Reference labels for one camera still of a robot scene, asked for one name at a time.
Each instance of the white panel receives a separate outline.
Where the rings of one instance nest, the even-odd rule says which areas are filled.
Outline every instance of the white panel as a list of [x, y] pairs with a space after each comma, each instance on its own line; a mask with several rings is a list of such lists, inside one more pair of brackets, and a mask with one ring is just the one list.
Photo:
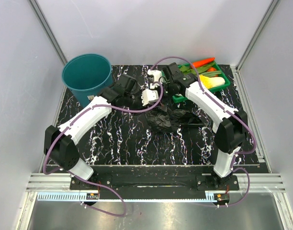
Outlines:
[[293, 0], [281, 1], [241, 69], [274, 172], [293, 209]]
[[213, 56], [235, 65], [271, 0], [38, 2], [68, 59], [92, 52], [112, 64], [153, 64]]
[[26, 0], [0, 0], [0, 230], [15, 224], [45, 128], [59, 101], [62, 64]]

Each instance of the label on bin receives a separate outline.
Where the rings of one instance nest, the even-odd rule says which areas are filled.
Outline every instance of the label on bin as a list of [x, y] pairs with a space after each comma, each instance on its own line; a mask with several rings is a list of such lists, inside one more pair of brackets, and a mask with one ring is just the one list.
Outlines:
[[91, 102], [94, 99], [94, 95], [87, 96], [89, 101]]

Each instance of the floor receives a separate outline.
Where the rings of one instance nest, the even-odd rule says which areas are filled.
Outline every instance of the floor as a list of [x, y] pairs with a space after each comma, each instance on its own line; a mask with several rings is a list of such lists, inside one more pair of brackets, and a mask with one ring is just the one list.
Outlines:
[[[232, 203], [240, 194], [231, 194]], [[96, 207], [121, 213], [120, 203]], [[29, 230], [282, 230], [271, 194], [249, 194], [229, 208], [195, 203], [127, 203], [127, 216], [116, 218], [84, 209], [79, 203], [36, 201]]]
[[[121, 73], [137, 79], [142, 88], [149, 82], [147, 70], [150, 66], [113, 66], [113, 78]], [[231, 81], [231, 85], [216, 96], [227, 105], [241, 109], [241, 101], [229, 65], [220, 65], [221, 70]], [[81, 157], [90, 165], [205, 165], [212, 164], [217, 148], [214, 145], [212, 121], [206, 113], [190, 101], [168, 104], [170, 108], [181, 108], [198, 115], [204, 127], [179, 128], [175, 133], [151, 131], [144, 114], [132, 115], [113, 111], [98, 122], [77, 145]], [[75, 116], [82, 107], [67, 89], [57, 125]], [[242, 150], [252, 148], [249, 137]], [[236, 160], [239, 164], [257, 164], [256, 153]]]

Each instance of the robotic arm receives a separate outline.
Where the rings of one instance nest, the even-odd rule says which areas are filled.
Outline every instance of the robotic arm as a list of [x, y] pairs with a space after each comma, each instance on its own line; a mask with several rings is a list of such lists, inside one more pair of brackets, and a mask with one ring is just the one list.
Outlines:
[[[184, 75], [176, 65], [172, 63], [163, 69], [169, 83], [165, 84], [165, 92], [168, 95], [181, 94], [202, 108], [214, 121], [213, 132], [215, 133], [215, 144], [219, 148], [217, 160], [214, 166], [214, 183], [220, 184], [231, 175], [231, 163], [234, 153], [239, 151], [242, 142], [246, 139], [245, 128], [225, 111], [229, 111], [240, 118], [245, 124], [248, 123], [247, 114], [231, 108], [211, 94], [206, 88], [202, 90], [197, 77], [193, 74]], [[154, 81], [161, 80], [161, 71], [149, 70]], [[50, 126], [45, 131], [45, 154], [47, 154], [52, 142], [66, 127], [70, 127], [53, 148], [50, 158], [64, 170], [90, 180], [96, 176], [93, 169], [79, 157], [76, 145], [82, 136], [99, 120], [111, 113], [108, 106], [126, 106], [130, 109], [139, 110], [148, 104], [158, 100], [158, 84], [150, 85], [149, 89], [138, 90], [134, 78], [122, 74], [119, 80], [110, 87], [103, 89], [91, 103], [79, 112], [75, 117], [60, 125]], [[95, 107], [95, 105], [106, 105], [107, 107]]]

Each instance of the shiny floor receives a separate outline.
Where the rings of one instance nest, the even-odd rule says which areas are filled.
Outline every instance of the shiny floor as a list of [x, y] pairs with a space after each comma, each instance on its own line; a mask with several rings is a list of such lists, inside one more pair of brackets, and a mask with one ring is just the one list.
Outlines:
[[[231, 195], [231, 203], [241, 198]], [[96, 207], [121, 213], [121, 203]], [[79, 203], [38, 201], [29, 230], [282, 230], [271, 194], [249, 194], [239, 205], [216, 209], [193, 203], [127, 203], [116, 218], [84, 209]]]

